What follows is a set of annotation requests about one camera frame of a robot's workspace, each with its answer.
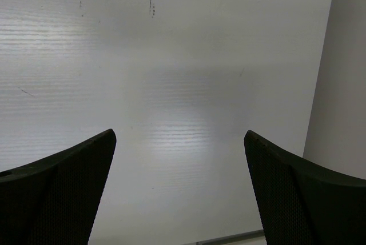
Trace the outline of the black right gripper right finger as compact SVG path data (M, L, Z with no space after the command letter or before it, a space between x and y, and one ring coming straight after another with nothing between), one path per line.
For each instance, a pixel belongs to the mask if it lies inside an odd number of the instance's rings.
M245 155L267 244L365 244L365 180L248 131Z

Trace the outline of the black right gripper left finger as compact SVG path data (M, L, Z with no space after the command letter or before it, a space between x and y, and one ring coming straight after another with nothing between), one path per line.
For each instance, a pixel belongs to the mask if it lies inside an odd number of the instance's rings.
M69 149L1 172L1 244L87 244L116 135L108 129Z

